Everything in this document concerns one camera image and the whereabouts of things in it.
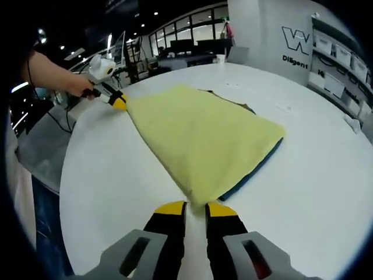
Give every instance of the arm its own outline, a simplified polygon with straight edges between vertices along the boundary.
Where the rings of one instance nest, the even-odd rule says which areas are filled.
[[[28,83],[32,82],[35,87],[64,90],[75,96],[81,96],[85,89],[93,89],[93,85],[83,75],[76,75],[54,64],[37,51],[32,51],[28,63],[26,61],[22,65],[21,77]]]

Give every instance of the white table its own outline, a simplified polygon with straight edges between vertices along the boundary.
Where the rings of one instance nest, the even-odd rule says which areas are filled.
[[[226,204],[248,231],[289,253],[306,276],[335,279],[350,265],[373,222],[373,146],[323,97],[247,66],[212,64],[165,73],[125,89],[129,98],[178,83],[245,102],[283,124],[287,136],[270,161]],[[126,112],[94,103],[78,119],[66,153],[61,225],[76,274],[162,204],[186,199]],[[212,279],[203,215],[187,211],[179,279]]]

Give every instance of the logo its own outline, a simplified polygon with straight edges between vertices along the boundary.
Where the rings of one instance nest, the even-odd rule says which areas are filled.
[[[284,34],[287,48],[293,51],[300,50],[301,53],[309,55],[305,50],[307,49],[307,41],[309,39],[309,34],[306,36],[303,31],[295,29],[295,31],[289,27],[282,27],[282,32]]]
[[[302,63],[300,61],[295,60],[292,57],[288,57],[287,55],[283,55],[282,56],[282,60],[291,63],[293,66],[297,65],[297,66],[303,67],[305,69],[308,69],[308,64],[304,64],[304,63]]]

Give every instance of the chair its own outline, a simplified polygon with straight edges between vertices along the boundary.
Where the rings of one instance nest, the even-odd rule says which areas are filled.
[[[53,107],[50,114],[60,125],[69,130],[66,111]],[[68,116],[72,128],[75,119]],[[63,131],[50,115],[44,115],[28,134],[18,139],[18,161],[50,191],[59,194],[62,167],[71,134]]]
[[[227,62],[248,65],[249,48],[237,47],[236,45],[231,47]]]

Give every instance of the jeans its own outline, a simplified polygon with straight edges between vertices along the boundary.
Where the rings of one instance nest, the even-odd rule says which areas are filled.
[[[59,196],[32,177],[35,219],[36,252],[51,279],[73,275],[66,253],[59,220]]]

